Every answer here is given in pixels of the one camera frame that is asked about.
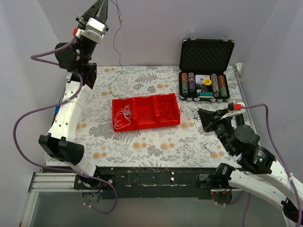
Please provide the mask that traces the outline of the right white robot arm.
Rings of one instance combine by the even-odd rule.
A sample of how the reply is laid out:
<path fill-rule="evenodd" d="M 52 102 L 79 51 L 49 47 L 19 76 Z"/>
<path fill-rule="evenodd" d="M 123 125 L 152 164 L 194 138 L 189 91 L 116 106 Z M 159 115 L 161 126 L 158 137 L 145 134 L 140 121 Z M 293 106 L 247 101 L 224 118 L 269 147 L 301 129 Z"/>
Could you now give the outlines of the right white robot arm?
<path fill-rule="evenodd" d="M 203 189 L 233 187 L 258 196 L 281 209 L 296 223 L 303 223 L 303 184 L 296 179 L 282 159 L 259 145 L 260 137 L 248 125 L 232 126 L 232 118 L 245 112 L 246 106 L 237 103 L 226 109 L 197 111 L 204 132 L 214 132 L 230 156 L 238 157 L 237 164 L 244 172 L 262 178 L 259 181 L 226 163 L 198 185 Z"/>

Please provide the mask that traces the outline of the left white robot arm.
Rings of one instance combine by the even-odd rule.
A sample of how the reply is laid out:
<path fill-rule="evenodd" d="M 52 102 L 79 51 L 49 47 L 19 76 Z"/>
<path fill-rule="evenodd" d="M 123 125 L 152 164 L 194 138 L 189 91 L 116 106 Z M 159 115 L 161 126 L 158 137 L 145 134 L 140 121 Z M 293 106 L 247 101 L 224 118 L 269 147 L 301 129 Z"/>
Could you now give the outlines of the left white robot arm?
<path fill-rule="evenodd" d="M 107 11 L 108 1 L 96 1 L 82 16 L 76 17 L 79 24 L 73 31 L 73 40 L 56 45 L 58 65 L 68 71 L 63 104 L 47 135 L 41 135 L 38 141 L 50 157 L 86 174 L 84 183 L 90 189 L 98 188 L 101 178 L 95 174 L 97 167 L 84 156 L 84 146 L 74 141 L 81 111 L 97 78 L 97 65 L 90 60 L 108 31 Z"/>

